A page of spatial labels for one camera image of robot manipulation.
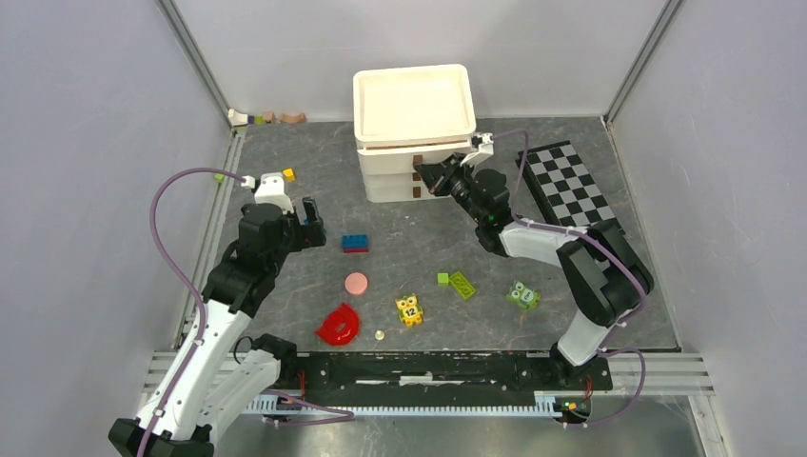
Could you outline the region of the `white three-drawer organizer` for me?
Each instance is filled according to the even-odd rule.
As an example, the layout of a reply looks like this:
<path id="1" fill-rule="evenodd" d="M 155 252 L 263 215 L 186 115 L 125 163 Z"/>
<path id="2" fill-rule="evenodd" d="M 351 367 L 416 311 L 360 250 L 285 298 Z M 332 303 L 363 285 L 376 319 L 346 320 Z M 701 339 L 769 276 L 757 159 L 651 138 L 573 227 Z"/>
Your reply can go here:
<path id="1" fill-rule="evenodd" d="M 352 87 L 354 136 L 367 200 L 431 199 L 414 167 L 472 150 L 477 127 L 466 67 L 361 70 Z"/>

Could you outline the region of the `pink round sponge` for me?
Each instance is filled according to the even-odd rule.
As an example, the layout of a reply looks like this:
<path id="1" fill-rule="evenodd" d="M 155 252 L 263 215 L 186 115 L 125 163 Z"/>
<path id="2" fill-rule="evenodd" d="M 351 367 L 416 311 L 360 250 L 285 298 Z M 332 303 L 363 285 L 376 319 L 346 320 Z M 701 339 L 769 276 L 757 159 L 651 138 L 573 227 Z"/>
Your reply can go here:
<path id="1" fill-rule="evenodd" d="M 359 296 L 366 293 L 368 285 L 368 278 L 360 272 L 352 272 L 344 279 L 345 291 L 350 295 Z"/>

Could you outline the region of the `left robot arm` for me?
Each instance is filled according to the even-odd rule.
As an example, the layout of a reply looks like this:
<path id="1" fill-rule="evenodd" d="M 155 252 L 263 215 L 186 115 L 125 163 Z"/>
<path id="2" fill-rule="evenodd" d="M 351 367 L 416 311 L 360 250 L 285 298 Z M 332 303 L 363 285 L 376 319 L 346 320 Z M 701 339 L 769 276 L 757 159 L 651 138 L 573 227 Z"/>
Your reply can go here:
<path id="1" fill-rule="evenodd" d="M 295 345 L 265 334 L 245 366 L 214 382 L 229 351 L 274 290 L 292 252 L 322 247 L 325 227 L 316 202 L 303 200 L 305 217 L 270 203 L 242 206 L 238 237 L 212 269 L 193 321 L 165 377 L 132 419 L 118 419 L 108 438 L 122 456 L 211 456 L 217 442 L 265 388 L 298 378 Z"/>

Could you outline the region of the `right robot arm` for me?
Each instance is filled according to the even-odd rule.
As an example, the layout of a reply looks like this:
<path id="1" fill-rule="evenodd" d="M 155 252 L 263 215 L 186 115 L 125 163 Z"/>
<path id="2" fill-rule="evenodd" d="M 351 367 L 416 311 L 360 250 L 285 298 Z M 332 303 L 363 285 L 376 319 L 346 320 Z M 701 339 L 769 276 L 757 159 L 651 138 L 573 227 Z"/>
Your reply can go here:
<path id="1" fill-rule="evenodd" d="M 550 350 L 549 373 L 557 386 L 576 387 L 613 329 L 645 305 L 654 287 L 645 264 L 609 221 L 560 227 L 514 215 L 505 175 L 494 169 L 476 171 L 459 153 L 413 168 L 430 194 L 452 197 L 471 217 L 486 251 L 561 269 L 577 311 Z"/>

